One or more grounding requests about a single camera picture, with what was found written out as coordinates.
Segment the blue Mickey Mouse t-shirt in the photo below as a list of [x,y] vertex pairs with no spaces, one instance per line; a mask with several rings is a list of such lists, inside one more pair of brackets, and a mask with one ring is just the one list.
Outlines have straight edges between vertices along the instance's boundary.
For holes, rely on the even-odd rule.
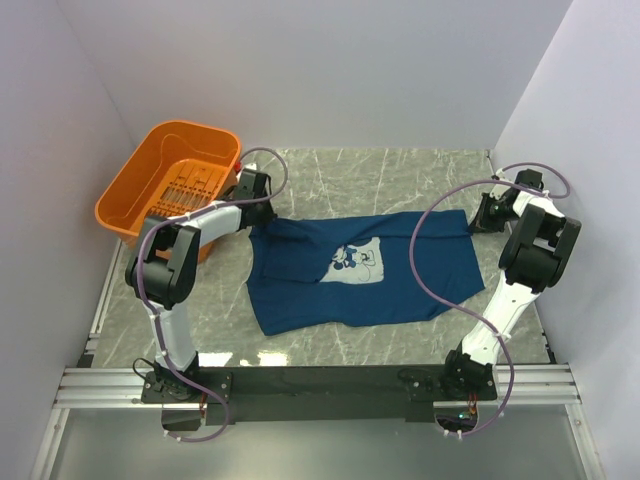
[[429,321],[448,308],[427,289],[460,304],[485,288],[462,210],[278,218],[249,239],[247,288],[266,336]]

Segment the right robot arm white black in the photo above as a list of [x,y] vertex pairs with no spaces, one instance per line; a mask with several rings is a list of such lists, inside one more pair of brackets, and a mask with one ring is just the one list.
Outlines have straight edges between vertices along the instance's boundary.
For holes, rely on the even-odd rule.
[[511,234],[498,261],[499,283],[476,326],[449,352],[439,387],[452,399],[477,399],[494,393],[493,367],[525,310],[561,279],[581,232],[580,221],[566,216],[545,190],[543,173],[522,164],[513,185],[502,170],[484,193],[469,225],[472,233]]

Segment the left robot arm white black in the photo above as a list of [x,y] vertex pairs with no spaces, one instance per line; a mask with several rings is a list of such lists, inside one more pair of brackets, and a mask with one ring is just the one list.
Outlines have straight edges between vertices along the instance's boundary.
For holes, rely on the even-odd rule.
[[148,387],[186,402],[213,390],[200,384],[198,352],[192,341],[186,300],[195,285],[203,245],[276,218],[271,177],[241,170],[238,184],[220,201],[176,217],[149,215],[125,270],[125,282],[149,316],[156,345],[154,377]]

